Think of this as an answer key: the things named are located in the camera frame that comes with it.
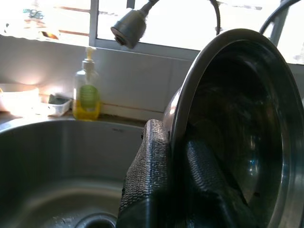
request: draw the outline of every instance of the stainless steel pot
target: stainless steel pot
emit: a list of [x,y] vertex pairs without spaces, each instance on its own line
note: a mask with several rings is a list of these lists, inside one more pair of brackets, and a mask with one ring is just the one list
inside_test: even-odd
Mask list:
[[230,168],[265,228],[302,226],[304,111],[293,75],[261,34],[217,36],[193,62],[164,115],[172,157],[188,123]]

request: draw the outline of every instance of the window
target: window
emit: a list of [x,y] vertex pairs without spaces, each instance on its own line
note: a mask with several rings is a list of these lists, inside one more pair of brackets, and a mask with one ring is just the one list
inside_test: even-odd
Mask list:
[[[167,57],[194,59],[216,34],[216,17],[208,0],[160,0],[150,11],[147,30],[134,50],[119,46],[110,27],[147,0],[11,0],[1,1],[0,34]],[[222,32],[258,31],[280,0],[217,0]],[[265,32],[287,62],[304,64],[304,1],[281,14]]]

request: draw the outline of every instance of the backsplash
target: backsplash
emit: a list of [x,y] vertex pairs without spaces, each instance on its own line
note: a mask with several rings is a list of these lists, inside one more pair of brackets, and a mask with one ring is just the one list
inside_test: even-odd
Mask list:
[[[36,85],[40,93],[72,97],[74,74],[85,48],[0,36],[0,83]],[[93,57],[102,113],[148,120],[162,119],[164,109],[182,85],[191,61],[98,49]],[[296,82],[304,97],[304,78]]]

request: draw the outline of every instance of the stainless steel sink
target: stainless steel sink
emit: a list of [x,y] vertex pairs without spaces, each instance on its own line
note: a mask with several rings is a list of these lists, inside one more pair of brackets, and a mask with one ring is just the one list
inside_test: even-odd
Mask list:
[[71,119],[0,124],[0,227],[113,228],[141,133]]

